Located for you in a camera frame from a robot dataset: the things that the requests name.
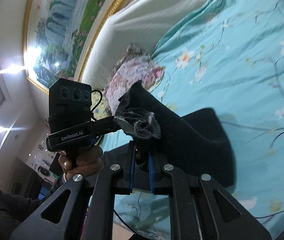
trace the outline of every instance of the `black garment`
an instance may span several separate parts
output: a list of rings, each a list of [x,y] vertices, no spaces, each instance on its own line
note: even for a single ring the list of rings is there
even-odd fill
[[[138,81],[122,97],[114,116],[124,133],[133,137],[142,168],[147,164],[149,145],[155,143],[156,150],[185,173],[208,173],[223,187],[234,184],[232,148],[213,109],[181,118]]]
[[[59,178],[49,194],[42,200],[32,200],[0,190],[0,240],[8,240],[13,230],[61,185],[63,182]]]

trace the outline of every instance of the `framed painting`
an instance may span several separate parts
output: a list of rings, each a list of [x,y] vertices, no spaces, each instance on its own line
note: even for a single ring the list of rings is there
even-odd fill
[[[23,49],[29,81],[48,93],[59,78],[74,79],[81,54],[89,53],[83,51],[83,47],[104,2],[105,0],[28,1]],[[100,20],[101,27],[120,3],[121,0],[113,0],[112,6],[105,10]]]

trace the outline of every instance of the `human hand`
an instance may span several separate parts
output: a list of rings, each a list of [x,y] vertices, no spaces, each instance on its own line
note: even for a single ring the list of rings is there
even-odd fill
[[[72,161],[65,154],[59,157],[59,164],[66,174],[66,180],[69,180],[75,174],[81,174],[84,177],[90,176],[104,168],[103,161],[100,158],[103,154],[103,150],[100,147],[92,145],[89,147],[80,147],[76,151],[79,154],[76,158],[76,164],[78,166],[74,169],[72,169]]]

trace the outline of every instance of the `black cable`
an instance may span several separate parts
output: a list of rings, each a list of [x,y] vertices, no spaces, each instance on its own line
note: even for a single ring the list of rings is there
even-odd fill
[[[91,109],[91,112],[93,112],[95,110],[95,108],[98,107],[98,105],[102,102],[102,98],[103,98],[103,94],[100,90],[95,89],[95,90],[92,90],[92,93],[93,92],[98,92],[101,97],[100,97],[100,100],[98,101],[98,103]]]
[[[284,212],[284,210],[282,210],[282,211],[280,211],[280,212],[277,212],[277,213],[274,213],[274,214],[269,215],[269,216],[265,216],[265,217],[255,217],[255,218],[256,218],[256,219],[269,218],[269,217],[275,216],[275,215],[280,214],[280,213],[283,213],[283,212]]]
[[[118,219],[120,219],[121,222],[122,222],[124,225],[126,225],[127,228],[130,229],[134,234],[140,235],[138,232],[136,232],[133,228],[131,228],[127,223],[125,223],[125,222],[123,221],[123,219],[119,216],[119,214],[115,211],[115,209],[114,209],[114,214],[115,214],[115,215],[118,217]]]

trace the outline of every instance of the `metal pivot bolt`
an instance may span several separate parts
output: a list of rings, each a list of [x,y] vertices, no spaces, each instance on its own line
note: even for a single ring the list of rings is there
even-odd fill
[[[210,181],[211,180],[211,176],[208,174],[202,174],[201,179],[204,181]]]
[[[121,168],[121,166],[119,164],[113,164],[110,169],[112,171],[118,171]]]
[[[164,168],[164,170],[166,170],[166,171],[171,171],[171,170],[174,169],[174,166],[171,165],[171,164],[165,164],[163,168]]]
[[[75,174],[72,179],[76,182],[81,181],[83,179],[83,176],[81,174]]]

